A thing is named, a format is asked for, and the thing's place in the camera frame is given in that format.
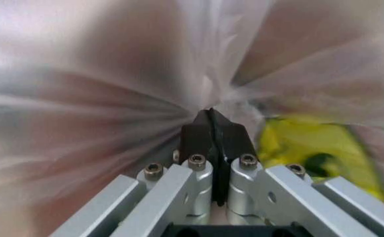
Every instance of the metal linkage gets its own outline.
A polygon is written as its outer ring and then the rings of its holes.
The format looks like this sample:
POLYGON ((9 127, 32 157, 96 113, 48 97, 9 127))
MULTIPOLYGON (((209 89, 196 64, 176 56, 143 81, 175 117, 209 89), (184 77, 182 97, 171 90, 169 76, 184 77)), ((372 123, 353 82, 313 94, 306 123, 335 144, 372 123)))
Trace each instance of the metal linkage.
POLYGON ((342 177, 313 184, 314 188, 354 219, 384 236, 384 204, 342 177))
POLYGON ((111 236, 159 237, 170 223, 184 223, 188 214, 208 213, 212 166, 207 162, 195 172, 186 165, 173 164, 111 236))
POLYGON ((119 175, 51 236, 109 236, 145 194, 146 188, 143 183, 119 175))
POLYGON ((228 208, 244 218, 275 225, 302 225, 314 236, 375 236, 284 166, 263 170, 231 164, 228 208))

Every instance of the yellow object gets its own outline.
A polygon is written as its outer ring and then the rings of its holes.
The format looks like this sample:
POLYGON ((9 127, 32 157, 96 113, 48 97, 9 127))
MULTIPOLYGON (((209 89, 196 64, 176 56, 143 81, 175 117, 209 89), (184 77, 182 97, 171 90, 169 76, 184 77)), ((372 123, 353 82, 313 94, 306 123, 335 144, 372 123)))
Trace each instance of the yellow object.
POLYGON ((369 155, 345 126, 303 116, 270 118, 258 156, 265 167, 299 163, 315 181, 341 175, 384 202, 384 187, 369 155))

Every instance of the silver metal arm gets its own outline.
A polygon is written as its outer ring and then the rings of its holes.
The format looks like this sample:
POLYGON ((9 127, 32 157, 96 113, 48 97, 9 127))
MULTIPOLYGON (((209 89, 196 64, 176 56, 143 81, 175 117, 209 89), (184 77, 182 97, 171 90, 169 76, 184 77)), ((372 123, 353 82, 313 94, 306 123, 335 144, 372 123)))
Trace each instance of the silver metal arm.
MULTIPOLYGON (((199 156, 168 170, 152 164, 138 180, 120 175, 52 236, 159 237, 171 223, 205 224, 212 175, 199 156)), ((384 236, 384 204, 352 183, 313 183, 290 166, 263 169, 252 156, 231 164, 227 208, 232 224, 299 225, 316 237, 384 236)))

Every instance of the translucent plastic wrap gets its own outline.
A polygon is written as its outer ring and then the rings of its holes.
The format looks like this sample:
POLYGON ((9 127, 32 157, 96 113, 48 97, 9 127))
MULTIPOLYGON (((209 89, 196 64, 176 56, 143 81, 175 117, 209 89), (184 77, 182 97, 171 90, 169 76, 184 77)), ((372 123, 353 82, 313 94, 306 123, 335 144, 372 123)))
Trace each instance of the translucent plastic wrap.
POLYGON ((200 109, 255 134, 248 101, 357 125, 384 169, 384 0, 0 0, 0 236, 169 163, 200 109))

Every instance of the hex bolt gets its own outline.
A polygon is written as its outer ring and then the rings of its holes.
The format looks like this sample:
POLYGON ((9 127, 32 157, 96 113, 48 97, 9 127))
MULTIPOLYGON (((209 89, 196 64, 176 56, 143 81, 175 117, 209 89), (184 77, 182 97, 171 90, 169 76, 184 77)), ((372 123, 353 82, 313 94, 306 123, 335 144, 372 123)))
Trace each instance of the hex bolt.
POLYGON ((304 178, 304 175, 306 174, 306 170, 303 166, 300 164, 288 164, 286 167, 291 170, 295 175, 297 175, 300 178, 304 178))
POLYGON ((150 181, 157 181, 159 180, 163 173, 163 166, 159 163, 150 163, 145 167, 143 170, 143 173, 145 174, 145 178, 150 181))
POLYGON ((193 154, 187 159, 187 165, 194 171, 202 171, 205 169, 207 159, 201 154, 193 154))
POLYGON ((257 158, 252 154, 243 154, 240 156, 239 164, 242 169, 256 169, 257 158))

